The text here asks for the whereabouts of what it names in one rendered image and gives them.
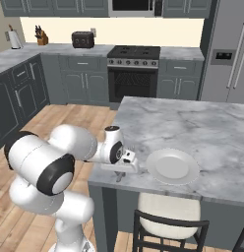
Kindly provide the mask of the steel microwave oven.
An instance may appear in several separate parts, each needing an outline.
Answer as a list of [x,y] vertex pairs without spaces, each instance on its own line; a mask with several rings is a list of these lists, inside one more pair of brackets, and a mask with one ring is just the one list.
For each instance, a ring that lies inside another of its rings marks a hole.
[[108,0],[110,17],[154,18],[162,15],[163,0]]

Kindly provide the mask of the white round plate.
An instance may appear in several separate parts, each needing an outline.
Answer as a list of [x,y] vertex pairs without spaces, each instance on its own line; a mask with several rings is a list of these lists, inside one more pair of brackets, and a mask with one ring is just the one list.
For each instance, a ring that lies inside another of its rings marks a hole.
[[151,153],[146,169],[156,180],[167,185],[186,185],[195,181],[200,168],[193,157],[176,149],[162,149]]

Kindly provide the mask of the wooden knife block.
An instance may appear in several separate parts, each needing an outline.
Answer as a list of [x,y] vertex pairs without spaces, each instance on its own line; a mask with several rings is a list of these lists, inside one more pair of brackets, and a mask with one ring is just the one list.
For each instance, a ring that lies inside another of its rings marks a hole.
[[38,45],[46,45],[48,43],[48,36],[40,26],[35,27],[35,37]]

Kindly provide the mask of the white paper towel roll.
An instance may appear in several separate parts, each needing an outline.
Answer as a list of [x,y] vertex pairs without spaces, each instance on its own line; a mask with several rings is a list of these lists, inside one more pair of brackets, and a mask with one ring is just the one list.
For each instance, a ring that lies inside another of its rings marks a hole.
[[10,38],[12,48],[13,49],[21,49],[23,47],[23,45],[19,39],[17,32],[13,29],[12,26],[9,26],[9,29],[10,30],[8,31],[8,35]]

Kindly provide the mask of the steel fridge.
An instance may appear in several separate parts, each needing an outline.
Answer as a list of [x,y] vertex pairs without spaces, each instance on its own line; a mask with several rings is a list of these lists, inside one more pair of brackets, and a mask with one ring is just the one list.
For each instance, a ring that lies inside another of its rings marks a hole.
[[213,0],[200,48],[199,100],[244,103],[244,0]]

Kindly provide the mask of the grey base cupboards run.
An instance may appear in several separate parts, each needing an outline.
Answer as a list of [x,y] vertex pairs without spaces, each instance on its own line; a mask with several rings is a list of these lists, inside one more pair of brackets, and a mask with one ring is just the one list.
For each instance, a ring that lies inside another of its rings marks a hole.
[[199,60],[160,59],[156,96],[196,100],[202,67]]
[[51,104],[109,104],[106,58],[41,54]]
[[0,149],[47,104],[40,55],[0,73]]

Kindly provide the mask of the black stool with cream seat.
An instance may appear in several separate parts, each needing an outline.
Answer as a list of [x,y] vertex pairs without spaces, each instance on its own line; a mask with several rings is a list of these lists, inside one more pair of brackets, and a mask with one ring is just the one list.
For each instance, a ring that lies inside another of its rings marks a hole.
[[242,246],[243,241],[244,241],[244,227],[232,249],[232,252],[244,252],[244,247]]
[[141,193],[134,211],[133,252],[202,252],[210,222],[198,200]]

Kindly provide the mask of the grey kitchen island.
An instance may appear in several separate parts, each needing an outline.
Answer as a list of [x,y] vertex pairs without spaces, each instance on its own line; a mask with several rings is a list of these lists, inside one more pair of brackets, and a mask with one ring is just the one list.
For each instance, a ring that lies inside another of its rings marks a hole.
[[[133,230],[141,192],[197,199],[210,222],[208,246],[232,249],[244,226],[244,104],[126,96],[114,124],[125,146],[136,152],[140,170],[120,181],[96,164],[89,177],[98,252],[114,252],[118,231]],[[198,179],[171,186],[146,170],[148,156],[174,148],[192,156]]]

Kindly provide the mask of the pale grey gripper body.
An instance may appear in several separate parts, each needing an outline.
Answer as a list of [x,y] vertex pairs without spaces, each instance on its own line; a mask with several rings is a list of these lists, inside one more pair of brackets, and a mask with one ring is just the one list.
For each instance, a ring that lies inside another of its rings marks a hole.
[[100,167],[105,170],[117,172],[137,173],[139,171],[139,162],[136,158],[132,162],[123,162],[119,160],[115,164],[102,163]]

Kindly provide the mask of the black and steel oven range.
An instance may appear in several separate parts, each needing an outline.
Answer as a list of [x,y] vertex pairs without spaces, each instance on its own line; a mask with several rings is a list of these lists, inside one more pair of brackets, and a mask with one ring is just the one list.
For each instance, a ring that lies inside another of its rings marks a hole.
[[159,46],[115,45],[107,54],[109,101],[156,97]]

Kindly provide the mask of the dark toaster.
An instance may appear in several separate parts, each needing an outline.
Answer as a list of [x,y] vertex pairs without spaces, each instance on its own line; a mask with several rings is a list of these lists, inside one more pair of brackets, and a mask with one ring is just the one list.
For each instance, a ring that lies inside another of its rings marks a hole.
[[72,33],[72,44],[74,48],[93,48],[93,33],[91,31],[74,31]]

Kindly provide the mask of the grey wall cupboards run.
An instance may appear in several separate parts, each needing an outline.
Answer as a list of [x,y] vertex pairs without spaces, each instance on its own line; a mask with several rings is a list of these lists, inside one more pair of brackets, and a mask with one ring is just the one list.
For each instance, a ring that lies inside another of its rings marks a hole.
[[107,0],[0,0],[5,17],[106,18]]
[[206,19],[213,0],[164,0],[165,18]]

